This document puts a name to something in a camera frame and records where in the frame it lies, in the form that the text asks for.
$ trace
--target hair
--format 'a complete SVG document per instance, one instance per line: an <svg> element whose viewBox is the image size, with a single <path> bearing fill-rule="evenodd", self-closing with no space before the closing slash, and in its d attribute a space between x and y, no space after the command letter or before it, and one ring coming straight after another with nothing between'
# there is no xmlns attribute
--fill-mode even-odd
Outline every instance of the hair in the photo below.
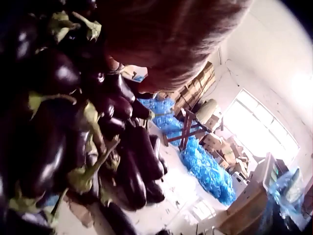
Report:
<svg viewBox="0 0 313 235"><path fill-rule="evenodd" d="M102 0L101 23L120 53L141 52L157 90L197 76L208 56L238 25L251 0Z"/></svg>

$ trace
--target blue plastic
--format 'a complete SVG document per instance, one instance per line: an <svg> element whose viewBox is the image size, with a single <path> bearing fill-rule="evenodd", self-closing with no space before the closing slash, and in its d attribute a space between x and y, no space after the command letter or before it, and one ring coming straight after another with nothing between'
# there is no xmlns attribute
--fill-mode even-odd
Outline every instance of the blue plastic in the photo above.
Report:
<svg viewBox="0 0 313 235"><path fill-rule="evenodd" d="M169 113L170 108L174 105L174 101L170 98L163 101L150 99L140 100L140 102L156 114ZM167 138L182 134L178 130L183 127L183 123L178 121L173 113L155 117L153 122L166 133ZM176 140L171 144L178 146L180 141ZM199 145L195 136L188 138L186 149L181 152L181 161L187 170L198 179L205 191L212 193L222 204L228 206L236 200L231 176L218 165L212 155Z"/></svg>

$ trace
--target floor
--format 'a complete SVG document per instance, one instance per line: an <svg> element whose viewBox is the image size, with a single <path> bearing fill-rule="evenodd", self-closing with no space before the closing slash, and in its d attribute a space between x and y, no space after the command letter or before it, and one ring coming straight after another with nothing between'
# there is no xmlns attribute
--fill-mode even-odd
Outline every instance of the floor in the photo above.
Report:
<svg viewBox="0 0 313 235"><path fill-rule="evenodd" d="M160 130L153 123L149 125L151 133L161 136ZM126 213L142 235L155 235L164 227L170 229L174 235L195 235L198 222L216 216L227 207L204 191L196 178L188 174L179 159L178 148L161 145L160 151L169 165L164 182L160 182L166 199L158 205ZM204 232L206 226L211 225L202 225L203 231L198 230L198 233ZM86 229L70 212L66 203L61 207L58 234L114 235L100 215L95 215L94 227Z"/></svg>

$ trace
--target purple eggplant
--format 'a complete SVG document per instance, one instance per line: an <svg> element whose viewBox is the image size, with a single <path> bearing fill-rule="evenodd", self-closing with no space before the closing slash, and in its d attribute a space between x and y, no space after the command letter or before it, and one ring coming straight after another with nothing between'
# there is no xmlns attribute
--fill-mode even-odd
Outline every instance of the purple eggplant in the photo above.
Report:
<svg viewBox="0 0 313 235"><path fill-rule="evenodd" d="M134 209L140 209L147 203L146 188L137 168L134 153L120 144L117 146L117 152L121 156L117 168L118 183L123 186L130 205Z"/></svg>
<svg viewBox="0 0 313 235"><path fill-rule="evenodd" d="M87 153L86 163L88 167L93 166L97 160L98 160L98 153L96 151ZM85 198L85 203L92 204L93 202L95 202L95 200L98 199L100 196L99 190L100 190L100 187L99 187L99 178L98 178L98 171L97 171L92 176L92 187L90 191L82 195Z"/></svg>
<svg viewBox="0 0 313 235"><path fill-rule="evenodd" d="M108 139L112 139L115 135L125 131L125 123L117 118L111 118L110 120L100 118L98 124L102 134Z"/></svg>
<svg viewBox="0 0 313 235"><path fill-rule="evenodd" d="M30 89L43 94L69 94L80 85L80 74L72 61L56 49L45 49L29 63Z"/></svg>
<svg viewBox="0 0 313 235"><path fill-rule="evenodd" d="M44 213L24 214L23 218L21 218L17 212L9 210L6 232L2 234L21 235L25 234L25 231L40 235L54 234L54 230L45 221Z"/></svg>
<svg viewBox="0 0 313 235"><path fill-rule="evenodd" d="M144 182L160 179L164 175L164 169L151 145L147 130L135 127L127 135Z"/></svg>
<svg viewBox="0 0 313 235"><path fill-rule="evenodd" d="M147 203L160 203L165 199L164 190L155 182L146 183Z"/></svg>
<svg viewBox="0 0 313 235"><path fill-rule="evenodd" d="M99 114L102 115L101 120L109 120L113 117L115 108L112 104L113 102L107 96L98 97L96 99L91 99L91 102L95 106Z"/></svg>
<svg viewBox="0 0 313 235"><path fill-rule="evenodd" d="M169 230L162 229L160 232L158 232L156 235L173 235L173 233Z"/></svg>
<svg viewBox="0 0 313 235"><path fill-rule="evenodd" d="M78 12L84 17L88 17L97 8L96 0L66 0L68 11Z"/></svg>
<svg viewBox="0 0 313 235"><path fill-rule="evenodd" d="M124 79L125 82L127 83L127 85L130 87L131 91L134 93L135 97L137 99L145 99L145 100L149 100L149 99L154 99L157 94L156 93L139 93L138 92L138 86L140 84L140 82L137 82L135 80L130 80L130 79Z"/></svg>
<svg viewBox="0 0 313 235"><path fill-rule="evenodd" d="M68 130L66 132L66 159L62 165L64 177L71 170L86 164L86 145L89 138L90 131Z"/></svg>
<svg viewBox="0 0 313 235"><path fill-rule="evenodd" d="M35 17L25 15L17 27L9 34L5 57L11 62L19 62L35 54L38 38L38 25Z"/></svg>
<svg viewBox="0 0 313 235"><path fill-rule="evenodd" d="M99 203L99 209L115 234L139 235L129 217L115 203L111 202L109 206Z"/></svg>
<svg viewBox="0 0 313 235"><path fill-rule="evenodd" d="M54 177L64 160L66 138L44 108L39 108L31 120L27 137L25 151L30 157L20 177L20 187L23 196L38 198L53 188Z"/></svg>
<svg viewBox="0 0 313 235"><path fill-rule="evenodd" d="M81 89L87 95L93 96L94 93L101 92L101 85L104 82L105 75L103 70L95 65L85 65L86 69L81 69Z"/></svg>
<svg viewBox="0 0 313 235"><path fill-rule="evenodd" d="M107 110L108 105L112 105L115 118L125 121L132 116L133 108L131 104L118 94L98 94L91 97L90 100L99 113Z"/></svg>
<svg viewBox="0 0 313 235"><path fill-rule="evenodd" d="M107 74L103 83L103 88L108 93L120 94L130 103L135 101L134 93L125 83L121 74Z"/></svg>
<svg viewBox="0 0 313 235"><path fill-rule="evenodd" d="M164 175L168 173L168 164L165 161L165 159L162 157L161 153L159 152L159 161L162 163L163 169L164 169Z"/></svg>
<svg viewBox="0 0 313 235"><path fill-rule="evenodd" d="M154 154L156 157L159 157L161 139L157 135L150 135L150 142L154 150Z"/></svg>
<svg viewBox="0 0 313 235"><path fill-rule="evenodd" d="M135 117L131 119L136 127L140 126L140 120L139 118Z"/></svg>
<svg viewBox="0 0 313 235"><path fill-rule="evenodd" d="M134 118L151 119L151 110L146 108L139 100L136 99L131 106L133 107Z"/></svg>
<svg viewBox="0 0 313 235"><path fill-rule="evenodd" d="M128 120L131 118L133 108L125 98L117 94L111 94L109 95L109 98L114 106L114 117L121 120Z"/></svg>

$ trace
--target window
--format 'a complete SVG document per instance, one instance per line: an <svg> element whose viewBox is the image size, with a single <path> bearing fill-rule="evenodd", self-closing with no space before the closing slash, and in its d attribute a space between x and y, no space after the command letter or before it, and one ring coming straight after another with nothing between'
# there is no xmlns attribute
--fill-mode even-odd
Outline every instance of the window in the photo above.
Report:
<svg viewBox="0 0 313 235"><path fill-rule="evenodd" d="M255 156L270 152L289 164L299 146L286 128L247 91L241 90L224 115L224 125Z"/></svg>

